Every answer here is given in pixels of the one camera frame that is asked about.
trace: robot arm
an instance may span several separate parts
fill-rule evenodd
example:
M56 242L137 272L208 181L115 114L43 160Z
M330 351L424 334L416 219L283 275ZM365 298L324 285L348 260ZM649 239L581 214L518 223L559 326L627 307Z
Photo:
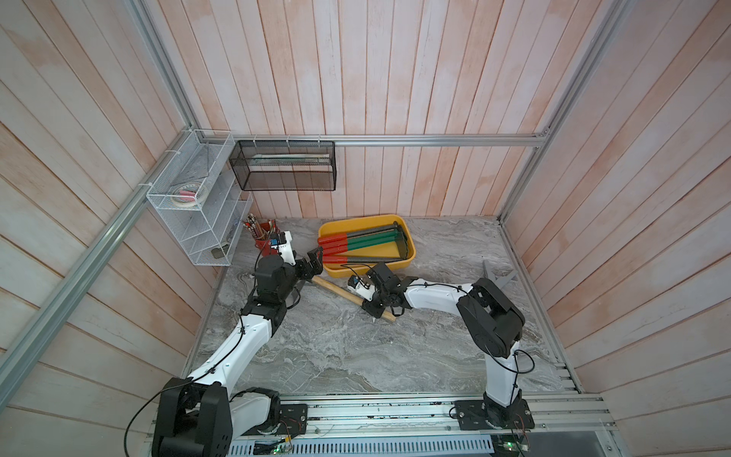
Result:
M322 272L322 248L295 261L291 234L274 237L271 246L279 255L258 262L254 272L257 286L241 309L236 328L187 379L174 377L162 390L153 457L222 456L231 439L250 428L275 431L279 426L279 393L262 388L234 393L233 388L281 325L296 284Z
M360 295L363 308L381 317L390 307L434 309L461 316L474 343L485 353L487 383L483 399L488 421L495 427L512 424L520 415L526 428L533 420L515 385L518 373L515 352L526 322L523 313L489 279L473 284L441 284L421 278L396 276L385 263L366 272L372 284L351 276L348 287Z
M279 255L258 262L254 272L257 286L224 343L187 379L174 377L161 391L153 457L224 455L231 439L251 428L276 431L279 393L262 388L233 393L232 389L257 350L281 325L296 284L322 272L322 248L295 261L291 240L289 232L270 240ZM374 317L394 306L461 316L474 343L486 353L485 419L504 428L517 414L526 428L534 426L529 413L523 414L528 406L515 385L515 351L525 318L492 281L440 284L413 277L400 279L384 263L376 264L366 275L372 284L357 276L348 284L364 298L363 308Z

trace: yellow tray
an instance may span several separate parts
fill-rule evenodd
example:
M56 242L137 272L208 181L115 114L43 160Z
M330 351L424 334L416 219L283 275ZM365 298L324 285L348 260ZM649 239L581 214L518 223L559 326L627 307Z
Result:
M356 230L363 230L371 227L380 227L382 225L392 224L393 222L398 222L404 228L404 232L406 233L406 237L408 238L406 240L406 243L409 247L408 259L399 260L388 264L388 268L390 268L391 270L398 270L409 266L414 257L416 257L416 248L414 247L414 241L412 240L409 228L406 226L406 222L401 217L396 216L395 214L359 217L356 219L343 219L341 221L328 222L320 226L320 229L317 232L317 237L321 238L323 236L335 235L336 233L354 232ZM376 246L370 246L367 248L355 249L353 251L348 251L347 253L336 255L343 257L398 257L399 253L398 247L396 247L396 243L392 242L379 244ZM327 274L329 274L333 278L344 278L346 276L350 276L353 273L348 268L333 268L329 264L325 264L324 268L325 271L327 271ZM353 269L357 271L358 274L362 274L368 271L369 267L354 266Z

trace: black mounting plate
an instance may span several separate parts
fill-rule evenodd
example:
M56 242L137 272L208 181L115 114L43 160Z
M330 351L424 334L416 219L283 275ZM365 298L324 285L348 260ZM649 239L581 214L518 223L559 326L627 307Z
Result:
M307 432L307 403L283 404L279 407L279 419L287 425L290 435L304 435ZM281 424L274 435L285 435L287 430ZM250 428L244 436L268 437L259 433L257 427Z
M454 405L460 430L475 431L501 428L488 421L488 418L485 415L485 402L482 400L457 400ZM526 429L535 428L536 424L533 421L533 416L528 408L527 401L521 399L515 405L515 409L513 411L514 415L518 415L521 419L523 419L523 423L520 423L514 428L520 429L520 426L522 425L524 425Z

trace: black mesh basket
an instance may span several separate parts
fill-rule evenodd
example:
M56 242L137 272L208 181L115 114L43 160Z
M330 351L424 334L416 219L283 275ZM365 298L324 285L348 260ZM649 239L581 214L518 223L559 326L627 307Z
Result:
M241 190L335 190L332 141L240 140L230 162Z

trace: wooden plank wall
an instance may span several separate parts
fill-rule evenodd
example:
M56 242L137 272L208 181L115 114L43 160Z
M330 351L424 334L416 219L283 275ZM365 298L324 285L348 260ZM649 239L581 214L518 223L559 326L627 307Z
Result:
M184 123L122 1L3 0L0 62L5 352ZM0 414L1 453L122 456L131 416L180 374L214 274L146 211Z
M203 127L238 134L532 133L608 0L148 0ZM264 216L496 215L525 148L338 149L335 192Z
M635 456L731 453L730 25L638 2L507 220Z

